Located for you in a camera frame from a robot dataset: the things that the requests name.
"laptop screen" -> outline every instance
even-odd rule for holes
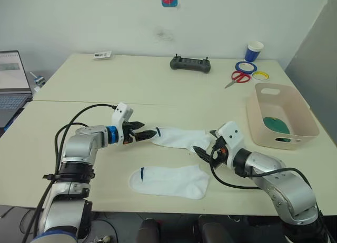
[[[30,92],[18,51],[0,52],[0,92]]]

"robotic arm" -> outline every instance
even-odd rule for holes
[[[128,122],[132,113],[126,104],[119,103],[112,126],[83,127],[68,140],[39,221],[40,235],[33,243],[73,243],[88,234],[92,203],[85,198],[90,193],[90,180],[95,177],[97,151],[108,144],[128,144],[156,135],[153,130],[136,133],[134,130],[144,124]]]
[[[284,162],[246,150],[243,135],[233,121],[211,133],[217,138],[211,155],[213,157],[217,151],[217,158],[211,158],[199,147],[194,147],[196,153],[208,160],[211,167],[212,164],[217,167],[224,163],[237,175],[250,177],[265,191],[283,221],[284,233],[289,242],[330,242],[322,216],[319,216],[315,195],[303,178],[288,170],[269,174],[285,168]]]

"tape roll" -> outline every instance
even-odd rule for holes
[[[250,62],[238,62],[235,64],[235,69],[246,74],[251,74],[257,71],[257,66]]]
[[[263,71],[256,71],[252,73],[252,77],[259,81],[266,81],[269,79],[269,75]]]

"plastic bin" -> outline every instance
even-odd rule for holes
[[[286,85],[256,84],[247,102],[247,116],[253,141],[264,147],[295,150],[320,133],[301,94]],[[282,120],[290,134],[270,130],[264,117]]]

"laptop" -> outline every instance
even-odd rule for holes
[[[0,52],[0,128],[5,127],[32,91],[17,50]]]

